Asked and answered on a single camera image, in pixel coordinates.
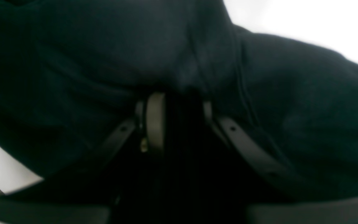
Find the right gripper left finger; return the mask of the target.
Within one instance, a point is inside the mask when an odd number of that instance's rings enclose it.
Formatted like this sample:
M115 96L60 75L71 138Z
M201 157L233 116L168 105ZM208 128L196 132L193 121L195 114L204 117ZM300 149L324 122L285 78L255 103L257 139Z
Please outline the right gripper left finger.
M0 222L7 224L108 224L109 206L91 203L86 179L99 183L102 172L131 137L140 148L160 156L165 139L165 94L156 92L136 104L135 115L124 119L95 149L48 179L9 195L0 194Z

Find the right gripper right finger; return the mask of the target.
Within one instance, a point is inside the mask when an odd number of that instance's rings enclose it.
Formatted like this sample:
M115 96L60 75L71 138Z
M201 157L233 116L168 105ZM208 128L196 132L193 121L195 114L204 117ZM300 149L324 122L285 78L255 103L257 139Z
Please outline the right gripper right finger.
M268 184L294 204L257 204L246 209L250 224L358 224L358 197L339 198L328 187L290 170L269 155L234 121L203 102L205 122Z

